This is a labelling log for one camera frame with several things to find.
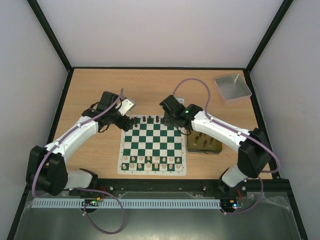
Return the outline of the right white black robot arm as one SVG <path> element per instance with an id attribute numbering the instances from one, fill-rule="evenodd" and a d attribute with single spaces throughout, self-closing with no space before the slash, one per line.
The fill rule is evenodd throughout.
<path id="1" fill-rule="evenodd" d="M 208 114 L 201 107 L 181 103 L 159 104 L 164 110 L 164 124 L 206 134 L 237 153 L 237 163 L 227 168 L 218 179 L 218 191 L 229 196 L 246 179 L 255 179 L 269 162 L 271 154 L 266 138 L 258 128 L 250 131 L 228 124 Z"/>

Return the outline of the gold tin with dark pieces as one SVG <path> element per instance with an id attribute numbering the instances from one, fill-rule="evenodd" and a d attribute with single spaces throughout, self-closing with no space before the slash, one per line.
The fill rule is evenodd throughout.
<path id="1" fill-rule="evenodd" d="M 192 130 L 186 137 L 186 149 L 189 153 L 219 155 L 223 145 L 212 136 Z"/>

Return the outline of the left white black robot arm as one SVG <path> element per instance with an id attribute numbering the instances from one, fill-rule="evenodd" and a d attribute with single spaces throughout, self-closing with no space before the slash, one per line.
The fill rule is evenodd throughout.
<path id="1" fill-rule="evenodd" d="M 52 196 L 68 189 L 88 188 L 96 174 L 87 169 L 68 171 L 66 164 L 73 153 L 90 137 L 102 133 L 103 128 L 116 125 L 127 132 L 134 119 L 127 112 L 135 102 L 121 92 L 103 92 L 100 101 L 84 110 L 77 122 L 62 136 L 46 146 L 33 147 L 29 153 L 26 182 L 31 186 L 33 197 L 39 189 Z"/>

